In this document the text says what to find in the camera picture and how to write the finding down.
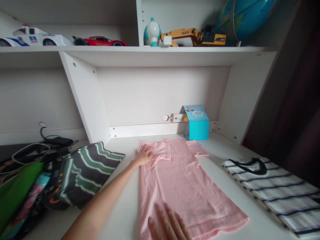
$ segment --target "pink t-shirt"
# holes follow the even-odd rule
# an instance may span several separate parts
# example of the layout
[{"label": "pink t-shirt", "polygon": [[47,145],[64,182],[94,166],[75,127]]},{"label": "pink t-shirt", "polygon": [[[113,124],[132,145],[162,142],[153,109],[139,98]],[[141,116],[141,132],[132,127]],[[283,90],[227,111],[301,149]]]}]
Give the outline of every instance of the pink t-shirt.
[{"label": "pink t-shirt", "polygon": [[152,239],[148,218],[161,226],[155,203],[166,202],[184,220],[193,240],[207,240],[219,231],[239,229],[249,217],[209,178],[196,156],[209,156],[198,141],[167,139],[143,142],[155,156],[141,166],[140,240]]}]

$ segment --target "shelf board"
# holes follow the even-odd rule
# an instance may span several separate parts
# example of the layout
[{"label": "shelf board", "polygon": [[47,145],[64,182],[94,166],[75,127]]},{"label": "shelf board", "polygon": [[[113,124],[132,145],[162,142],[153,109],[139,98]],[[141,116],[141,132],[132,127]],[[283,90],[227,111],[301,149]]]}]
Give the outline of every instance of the shelf board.
[{"label": "shelf board", "polygon": [[0,49],[0,68],[62,67],[59,51],[64,51],[96,67],[193,67],[230,66],[271,54],[266,47],[104,47],[56,46]]}]

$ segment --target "globe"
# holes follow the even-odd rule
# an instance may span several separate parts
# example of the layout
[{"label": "globe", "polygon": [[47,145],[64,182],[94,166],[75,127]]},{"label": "globe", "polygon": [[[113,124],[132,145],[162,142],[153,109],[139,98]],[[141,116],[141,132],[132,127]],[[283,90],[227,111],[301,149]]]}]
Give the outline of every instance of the globe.
[{"label": "globe", "polygon": [[[234,28],[239,41],[251,36],[268,19],[273,12],[278,0],[236,0],[234,13]],[[229,43],[235,43],[233,40],[230,18],[232,0],[228,0],[223,6],[216,33],[226,34]]]}]

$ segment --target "power outlet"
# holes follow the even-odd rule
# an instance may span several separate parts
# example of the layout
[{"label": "power outlet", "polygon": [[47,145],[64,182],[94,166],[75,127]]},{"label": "power outlet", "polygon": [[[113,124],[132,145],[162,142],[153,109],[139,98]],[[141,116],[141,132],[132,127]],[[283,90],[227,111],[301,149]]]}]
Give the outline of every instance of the power outlet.
[{"label": "power outlet", "polygon": [[173,113],[172,116],[172,121],[173,122],[184,122],[183,118],[186,116],[187,114],[180,114],[180,113]]}]

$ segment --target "yellow toy excavator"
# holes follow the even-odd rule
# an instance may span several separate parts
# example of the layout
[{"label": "yellow toy excavator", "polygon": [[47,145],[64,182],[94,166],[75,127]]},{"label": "yellow toy excavator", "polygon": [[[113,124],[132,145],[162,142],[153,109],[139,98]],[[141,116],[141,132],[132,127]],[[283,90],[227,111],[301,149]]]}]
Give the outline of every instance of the yellow toy excavator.
[{"label": "yellow toy excavator", "polygon": [[178,47],[173,39],[179,38],[190,37],[194,47],[224,46],[227,38],[224,34],[215,34],[215,28],[210,24],[207,24],[201,32],[196,28],[182,28],[168,33],[161,33],[160,38],[162,42],[164,36],[172,36],[171,47]]}]

